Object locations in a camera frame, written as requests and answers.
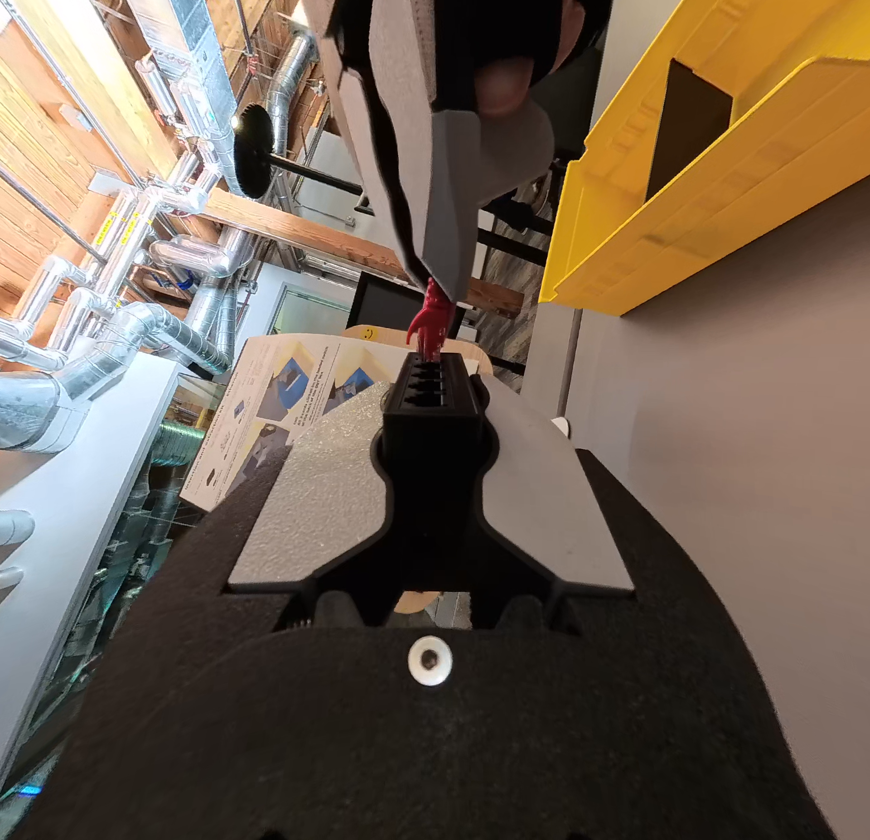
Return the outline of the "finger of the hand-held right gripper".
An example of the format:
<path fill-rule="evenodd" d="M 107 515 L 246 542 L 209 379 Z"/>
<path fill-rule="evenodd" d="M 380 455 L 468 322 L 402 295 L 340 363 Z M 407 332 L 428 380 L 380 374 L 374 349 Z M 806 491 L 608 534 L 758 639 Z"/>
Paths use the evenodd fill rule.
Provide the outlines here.
<path fill-rule="evenodd" d="M 478 213 L 543 175 L 555 150 L 530 98 L 479 113 L 465 0 L 370 0 L 353 71 L 353 143 L 366 193 L 407 276 L 467 298 Z"/>
<path fill-rule="evenodd" d="M 414 247 L 392 120 L 377 92 L 369 37 L 373 0 L 301 0 L 342 139 L 374 215 L 411 280 L 427 269 Z"/>

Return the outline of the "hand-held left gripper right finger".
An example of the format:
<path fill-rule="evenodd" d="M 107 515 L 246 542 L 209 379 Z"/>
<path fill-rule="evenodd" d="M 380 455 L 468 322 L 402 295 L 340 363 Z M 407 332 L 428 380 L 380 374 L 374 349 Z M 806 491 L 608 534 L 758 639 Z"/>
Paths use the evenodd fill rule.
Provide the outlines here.
<path fill-rule="evenodd" d="M 478 377 L 498 453 L 482 480 L 489 526 L 575 592 L 633 592 L 634 584 L 570 439 L 520 395 Z"/>

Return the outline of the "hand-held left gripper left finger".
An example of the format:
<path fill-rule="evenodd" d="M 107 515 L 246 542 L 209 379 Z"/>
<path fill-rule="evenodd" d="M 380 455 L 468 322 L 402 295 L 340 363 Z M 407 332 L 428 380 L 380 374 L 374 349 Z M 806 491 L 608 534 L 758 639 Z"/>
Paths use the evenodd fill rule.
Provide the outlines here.
<path fill-rule="evenodd" d="M 230 590 L 303 586 L 383 527 L 386 483 L 372 445 L 391 387 L 376 382 L 293 443 L 229 575 Z"/>

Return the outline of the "black ethernet switch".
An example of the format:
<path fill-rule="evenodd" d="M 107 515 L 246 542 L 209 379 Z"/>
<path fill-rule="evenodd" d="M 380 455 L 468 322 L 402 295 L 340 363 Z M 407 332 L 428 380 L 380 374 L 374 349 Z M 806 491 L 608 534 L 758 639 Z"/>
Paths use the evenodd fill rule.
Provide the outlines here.
<path fill-rule="evenodd" d="M 388 493 L 387 548 L 405 589 L 471 590 L 482 541 L 484 407 L 464 359 L 410 352 L 377 446 Z"/>

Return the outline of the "person's right hand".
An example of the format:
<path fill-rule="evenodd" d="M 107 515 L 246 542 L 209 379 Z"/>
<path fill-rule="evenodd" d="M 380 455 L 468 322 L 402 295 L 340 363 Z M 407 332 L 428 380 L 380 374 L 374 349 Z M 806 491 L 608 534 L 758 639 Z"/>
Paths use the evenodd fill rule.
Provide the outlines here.
<path fill-rule="evenodd" d="M 555 73 L 577 47 L 585 24 L 585 9 L 577 0 L 564 0 L 560 45 L 550 73 Z M 518 110 L 527 99 L 535 65 L 532 58 L 514 56 L 476 70 L 477 110 L 485 118 L 502 118 Z"/>

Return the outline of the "printed instruction sheet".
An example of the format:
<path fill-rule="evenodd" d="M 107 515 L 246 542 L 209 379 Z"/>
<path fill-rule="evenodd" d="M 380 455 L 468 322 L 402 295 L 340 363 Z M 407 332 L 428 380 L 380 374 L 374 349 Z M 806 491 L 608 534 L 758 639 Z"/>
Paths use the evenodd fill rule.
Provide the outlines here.
<path fill-rule="evenodd" d="M 248 338 L 180 498 L 211 511 L 324 415 L 382 381 L 396 381 L 407 353 L 331 334 Z"/>

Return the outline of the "instruction sheet on stand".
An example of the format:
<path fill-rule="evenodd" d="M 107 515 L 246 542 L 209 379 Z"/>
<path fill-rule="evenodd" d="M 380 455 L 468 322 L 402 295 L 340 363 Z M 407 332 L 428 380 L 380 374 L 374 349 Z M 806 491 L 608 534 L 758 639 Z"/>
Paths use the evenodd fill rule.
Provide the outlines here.
<path fill-rule="evenodd" d="M 344 338 L 352 338 L 357 340 L 362 340 L 359 338 L 357 329 L 359 325 L 368 325 L 368 324 L 358 324 L 351 326 L 345 329 L 341 336 Z M 390 346 L 395 346 L 399 348 L 403 348 L 405 350 L 418 350 L 418 336 L 414 334 L 410 340 L 407 340 L 407 334 L 403 330 L 398 330 L 394 328 L 386 328 L 378 325 L 373 325 L 378 327 L 378 339 L 374 343 L 380 343 Z M 461 354 L 464 359 L 477 361 L 478 364 L 478 373 L 481 375 L 492 375 L 493 374 L 493 363 L 489 356 L 487 356 L 482 348 L 474 343 L 469 343 L 463 340 L 455 340 L 455 339 L 446 339 L 445 344 L 443 345 L 442 351 L 444 353 L 457 353 Z"/>

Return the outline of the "wooden ceiling beam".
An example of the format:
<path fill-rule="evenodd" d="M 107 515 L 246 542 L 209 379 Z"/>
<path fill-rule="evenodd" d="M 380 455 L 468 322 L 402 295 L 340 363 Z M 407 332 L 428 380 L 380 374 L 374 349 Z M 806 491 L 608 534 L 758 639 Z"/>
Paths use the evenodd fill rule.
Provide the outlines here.
<path fill-rule="evenodd" d="M 212 189 L 200 217 L 402 281 L 417 290 L 423 289 L 422 285 L 415 284 L 408 277 L 395 253 L 388 247 L 256 203 L 221 188 Z M 477 278 L 472 278 L 459 296 L 459 302 L 467 306 L 508 319 L 520 314 L 524 300 L 524 295 L 519 291 Z"/>

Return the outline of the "black monitor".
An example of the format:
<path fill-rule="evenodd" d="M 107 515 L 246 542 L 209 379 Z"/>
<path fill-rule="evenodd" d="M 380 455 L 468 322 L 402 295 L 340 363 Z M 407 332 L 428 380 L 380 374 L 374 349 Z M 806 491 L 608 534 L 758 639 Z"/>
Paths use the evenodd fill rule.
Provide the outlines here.
<path fill-rule="evenodd" d="M 368 324 L 407 332 L 424 302 L 422 291 L 362 272 L 345 329 Z"/>

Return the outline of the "yellow plastic bin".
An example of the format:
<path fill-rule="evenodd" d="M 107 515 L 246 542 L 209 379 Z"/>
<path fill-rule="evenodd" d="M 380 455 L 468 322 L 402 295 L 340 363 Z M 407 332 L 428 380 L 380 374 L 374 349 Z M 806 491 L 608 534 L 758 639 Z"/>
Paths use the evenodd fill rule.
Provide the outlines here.
<path fill-rule="evenodd" d="M 540 303 L 620 316 L 868 176 L 869 0 L 615 0 Z"/>

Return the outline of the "black metal frame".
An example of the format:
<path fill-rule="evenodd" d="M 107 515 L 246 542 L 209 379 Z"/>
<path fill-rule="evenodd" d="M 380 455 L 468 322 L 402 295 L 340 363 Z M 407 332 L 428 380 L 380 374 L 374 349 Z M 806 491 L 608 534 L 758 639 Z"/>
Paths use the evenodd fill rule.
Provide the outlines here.
<path fill-rule="evenodd" d="M 580 160 L 564 154 L 565 150 L 557 151 L 543 175 L 510 188 L 484 205 L 482 211 L 492 215 L 493 226 L 478 227 L 478 244 L 541 269 L 546 266 L 549 247 L 535 247 L 519 237 L 528 232 L 548 240 L 553 236 L 568 167 Z"/>

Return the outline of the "silver ventilation duct cluster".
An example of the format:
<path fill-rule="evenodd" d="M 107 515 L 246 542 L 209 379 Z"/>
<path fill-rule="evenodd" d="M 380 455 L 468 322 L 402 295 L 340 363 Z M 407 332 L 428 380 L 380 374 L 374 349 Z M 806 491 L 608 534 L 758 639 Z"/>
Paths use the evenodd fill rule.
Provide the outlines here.
<path fill-rule="evenodd" d="M 66 449 L 92 401 L 146 346 L 164 346 L 214 376 L 234 364 L 237 291 L 256 231 L 227 224 L 216 244 L 180 235 L 145 246 L 158 216 L 203 215 L 219 182 L 244 195 L 234 160 L 241 117 L 217 31 L 206 0 L 126 1 L 149 45 L 150 58 L 136 67 L 185 150 L 167 177 L 123 186 L 98 243 L 80 243 L 89 266 L 50 256 L 2 321 L 2 358 L 29 368 L 2 374 L 5 450 Z M 190 322 L 158 302 L 121 299 L 129 274 L 148 262 L 201 276 Z"/>

